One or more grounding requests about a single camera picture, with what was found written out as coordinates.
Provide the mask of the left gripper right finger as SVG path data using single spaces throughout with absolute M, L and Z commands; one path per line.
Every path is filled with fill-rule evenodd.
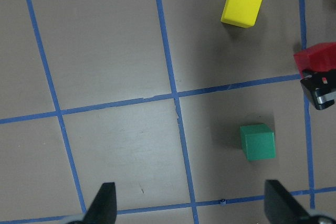
M 265 181 L 264 212 L 269 223 L 315 223 L 312 217 L 275 179 Z

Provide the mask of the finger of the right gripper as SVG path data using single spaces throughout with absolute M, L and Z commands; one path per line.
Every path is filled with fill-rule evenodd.
M 324 110 L 335 104 L 335 69 L 315 72 L 305 69 L 300 80 L 306 98 L 317 110 Z

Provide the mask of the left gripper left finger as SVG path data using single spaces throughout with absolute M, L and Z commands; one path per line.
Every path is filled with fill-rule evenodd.
M 117 195 L 115 183 L 103 183 L 82 223 L 114 224 L 117 219 Z

